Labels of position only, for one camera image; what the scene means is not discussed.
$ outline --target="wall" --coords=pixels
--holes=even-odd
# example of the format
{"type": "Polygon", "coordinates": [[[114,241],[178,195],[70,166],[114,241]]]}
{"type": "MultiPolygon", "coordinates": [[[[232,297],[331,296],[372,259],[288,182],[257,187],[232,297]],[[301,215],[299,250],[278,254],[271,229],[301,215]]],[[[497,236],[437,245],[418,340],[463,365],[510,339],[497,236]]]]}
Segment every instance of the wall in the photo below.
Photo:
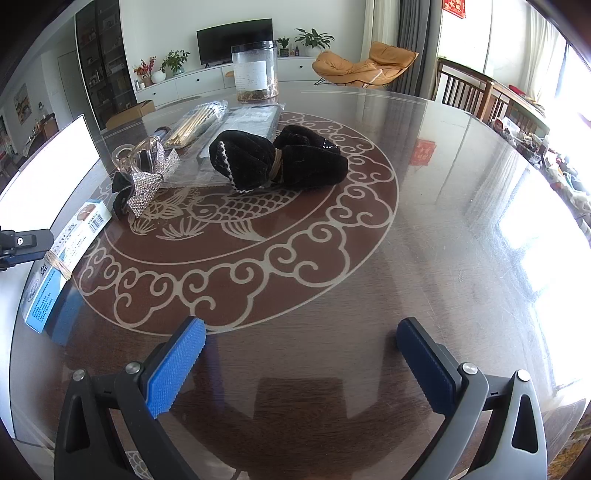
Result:
{"type": "Polygon", "coordinates": [[[43,32],[35,39],[33,45],[24,54],[14,73],[7,82],[6,88],[0,92],[0,105],[3,105],[10,98],[10,94],[16,86],[16,83],[23,77],[30,64],[37,61],[37,57],[46,49],[46,44],[56,34],[56,32],[67,22],[71,21],[76,12],[89,4],[92,0],[74,0],[61,12],[57,18],[43,29],[43,32]]]}
{"type": "Polygon", "coordinates": [[[43,53],[41,55],[41,65],[43,66],[43,75],[45,77],[45,84],[47,87],[47,93],[49,96],[50,105],[47,105],[49,112],[56,114],[57,126],[60,130],[64,129],[68,124],[74,120],[64,87],[61,82],[60,68],[57,62],[57,58],[61,55],[65,55],[71,51],[76,50],[76,38],[74,36],[74,25],[72,24],[72,37],[66,38],[55,48],[43,53]]]}
{"type": "Polygon", "coordinates": [[[215,25],[273,18],[275,38],[291,37],[295,28],[328,32],[333,50],[357,61],[361,54],[365,2],[361,0],[120,0],[125,55],[132,79],[141,59],[157,56],[160,65],[170,50],[191,52],[185,70],[200,68],[196,31],[215,25]]]}
{"type": "Polygon", "coordinates": [[[3,104],[0,105],[0,108],[3,108],[6,114],[5,120],[12,135],[14,147],[18,153],[21,153],[27,138],[31,135],[35,126],[35,120],[39,114],[39,109],[37,108],[39,102],[42,102],[48,110],[50,109],[49,95],[45,87],[41,60],[37,59],[33,61],[25,74],[14,81],[16,82],[16,87],[13,87],[8,93],[4,92],[6,95],[3,95],[5,99],[3,104]],[[14,106],[14,96],[23,83],[27,84],[31,114],[21,125],[14,106]]]}

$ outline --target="glass tabletop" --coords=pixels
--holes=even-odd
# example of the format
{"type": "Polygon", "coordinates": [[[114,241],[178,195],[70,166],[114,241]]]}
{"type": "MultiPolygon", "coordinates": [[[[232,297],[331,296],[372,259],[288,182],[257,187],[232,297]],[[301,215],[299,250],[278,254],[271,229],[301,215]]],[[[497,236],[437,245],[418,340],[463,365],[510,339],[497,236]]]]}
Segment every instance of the glass tabletop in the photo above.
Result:
{"type": "MultiPolygon", "coordinates": [[[[101,163],[64,216],[90,197],[112,204],[118,145],[214,99],[237,105],[235,93],[188,99],[101,138],[101,163]]],[[[196,315],[208,353],[159,421],[200,478],[401,478],[443,420],[394,345],[398,322],[414,316],[460,362],[491,375],[530,372],[551,460],[586,407],[590,380],[590,252],[560,198],[458,109],[301,82],[280,84],[277,101],[279,129],[304,125],[341,147],[346,180],[304,192],[166,190],[139,219],[113,218],[44,332],[17,320],[16,438],[43,445],[51,465],[72,372],[143,360],[196,315]],[[569,245],[564,255],[560,245],[569,245]]]]}

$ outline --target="potted plant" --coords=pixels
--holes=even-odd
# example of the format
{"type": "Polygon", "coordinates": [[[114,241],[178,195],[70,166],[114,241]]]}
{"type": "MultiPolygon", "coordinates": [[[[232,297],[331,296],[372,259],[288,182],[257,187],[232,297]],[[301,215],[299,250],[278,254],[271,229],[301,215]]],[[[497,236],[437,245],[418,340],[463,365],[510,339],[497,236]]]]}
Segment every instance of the potted plant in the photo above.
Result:
{"type": "Polygon", "coordinates": [[[184,73],[183,63],[187,61],[190,52],[184,50],[170,51],[168,57],[162,62],[162,69],[169,67],[173,72],[173,77],[179,73],[184,73]]]}
{"type": "Polygon", "coordinates": [[[317,57],[323,50],[330,48],[330,42],[335,38],[326,33],[318,33],[314,28],[312,32],[307,32],[302,28],[296,28],[297,31],[302,32],[302,35],[295,38],[295,41],[304,42],[306,53],[309,57],[317,57]]]}
{"type": "Polygon", "coordinates": [[[154,62],[156,61],[156,57],[150,57],[148,63],[143,60],[140,60],[139,67],[134,68],[134,73],[141,79],[140,83],[145,83],[146,87],[152,85],[152,80],[150,79],[150,74],[154,69],[154,62]]]}
{"type": "Polygon", "coordinates": [[[290,56],[290,49],[287,48],[290,44],[290,38],[278,38],[277,41],[281,44],[281,48],[279,49],[279,56],[280,57],[289,57],[290,56]]]}

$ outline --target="green plant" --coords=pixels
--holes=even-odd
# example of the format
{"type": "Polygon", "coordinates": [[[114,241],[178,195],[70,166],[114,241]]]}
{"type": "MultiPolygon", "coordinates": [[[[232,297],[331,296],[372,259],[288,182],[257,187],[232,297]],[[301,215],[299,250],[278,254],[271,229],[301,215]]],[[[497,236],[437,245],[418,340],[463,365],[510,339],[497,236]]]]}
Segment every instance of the green plant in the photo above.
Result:
{"type": "Polygon", "coordinates": [[[295,41],[302,41],[306,47],[321,47],[330,48],[330,42],[335,38],[326,33],[318,33],[314,28],[312,32],[307,32],[302,28],[296,28],[297,31],[302,32],[303,35],[295,38],[295,41]]]}
{"type": "Polygon", "coordinates": [[[278,38],[277,41],[281,44],[281,48],[287,48],[287,46],[290,44],[290,38],[286,37],[286,38],[278,38]]]}
{"type": "Polygon", "coordinates": [[[164,67],[170,67],[173,72],[177,72],[181,69],[183,63],[187,61],[187,57],[189,55],[191,55],[191,52],[184,50],[171,50],[168,52],[168,56],[162,62],[160,69],[164,70],[164,67]]]}

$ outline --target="jar label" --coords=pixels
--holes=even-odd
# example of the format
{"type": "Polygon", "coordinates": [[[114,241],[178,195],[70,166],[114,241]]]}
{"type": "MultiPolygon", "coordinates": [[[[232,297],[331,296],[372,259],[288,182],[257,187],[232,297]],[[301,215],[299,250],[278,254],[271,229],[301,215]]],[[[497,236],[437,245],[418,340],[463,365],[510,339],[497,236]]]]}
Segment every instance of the jar label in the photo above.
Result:
{"type": "Polygon", "coordinates": [[[234,82],[240,91],[253,92],[267,89],[267,62],[265,60],[234,64],[234,82]]]}

